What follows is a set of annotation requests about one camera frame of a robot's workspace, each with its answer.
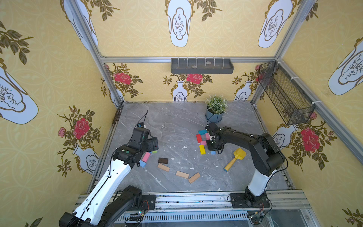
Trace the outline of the yellow block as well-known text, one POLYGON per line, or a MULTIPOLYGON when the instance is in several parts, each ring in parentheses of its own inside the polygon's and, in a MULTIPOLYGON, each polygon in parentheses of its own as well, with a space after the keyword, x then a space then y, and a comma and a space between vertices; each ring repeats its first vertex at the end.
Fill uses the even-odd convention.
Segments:
POLYGON ((200 145, 199 146, 199 150, 200 150, 201 155, 205 155, 206 154, 204 145, 200 145))

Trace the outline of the red block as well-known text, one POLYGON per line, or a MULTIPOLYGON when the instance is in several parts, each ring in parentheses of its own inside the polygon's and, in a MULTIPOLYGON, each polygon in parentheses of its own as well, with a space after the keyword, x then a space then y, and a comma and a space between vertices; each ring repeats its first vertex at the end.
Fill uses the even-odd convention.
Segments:
POLYGON ((201 143, 201 142, 202 142, 202 137, 201 137, 201 135, 200 135, 200 134, 197 134, 197 135, 196 135, 196 138, 197 138, 197 142, 198 142, 198 143, 201 143))

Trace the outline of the dark brown block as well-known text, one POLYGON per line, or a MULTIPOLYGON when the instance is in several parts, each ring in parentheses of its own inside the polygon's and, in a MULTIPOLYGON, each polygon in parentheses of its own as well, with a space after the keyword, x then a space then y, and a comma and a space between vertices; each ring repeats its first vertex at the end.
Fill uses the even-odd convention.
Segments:
POLYGON ((168 164, 168 158, 159 158, 158 163, 160 164, 168 164))

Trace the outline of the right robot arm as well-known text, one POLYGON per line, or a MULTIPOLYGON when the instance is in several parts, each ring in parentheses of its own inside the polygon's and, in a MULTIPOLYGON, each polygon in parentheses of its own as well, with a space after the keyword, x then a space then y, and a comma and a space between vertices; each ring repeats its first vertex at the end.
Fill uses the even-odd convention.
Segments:
POLYGON ((280 148, 268 133, 247 134, 230 127, 219 128, 215 123, 208 123, 205 129, 211 137, 211 141, 207 143, 209 151, 216 151, 220 154, 225 145, 230 143, 250 152, 255 172, 245 189, 245 197, 250 203, 256 203, 266 194, 271 177, 286 161, 280 148))

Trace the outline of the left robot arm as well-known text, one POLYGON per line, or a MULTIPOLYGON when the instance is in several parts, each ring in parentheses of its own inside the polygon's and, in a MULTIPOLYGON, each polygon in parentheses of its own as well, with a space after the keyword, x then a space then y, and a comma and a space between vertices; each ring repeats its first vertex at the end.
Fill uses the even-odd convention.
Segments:
POLYGON ((74 210, 64 213, 61 227, 108 227, 124 212, 142 204, 142 190, 128 186, 114 201, 111 200, 122 180, 135 165, 140 165, 144 154, 158 150, 157 137, 143 123, 133 129, 128 143, 115 150, 105 174, 88 197, 74 210))

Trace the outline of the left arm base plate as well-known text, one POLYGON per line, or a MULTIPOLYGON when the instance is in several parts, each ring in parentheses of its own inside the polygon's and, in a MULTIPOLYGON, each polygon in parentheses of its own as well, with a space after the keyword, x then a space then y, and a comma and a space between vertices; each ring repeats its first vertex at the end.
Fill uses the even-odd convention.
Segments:
POLYGON ((143 194, 140 199, 140 203, 137 204, 138 210, 153 211, 156 206, 156 195, 155 194, 143 194))

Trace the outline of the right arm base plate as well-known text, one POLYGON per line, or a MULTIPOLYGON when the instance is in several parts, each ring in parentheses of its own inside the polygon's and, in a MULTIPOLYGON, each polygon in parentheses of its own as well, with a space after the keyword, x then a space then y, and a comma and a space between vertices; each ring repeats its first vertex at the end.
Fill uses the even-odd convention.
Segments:
POLYGON ((271 208, 271 204, 266 193, 260 196, 254 196, 252 193, 231 193, 227 201, 232 204, 234 209, 251 208, 259 209, 271 208))

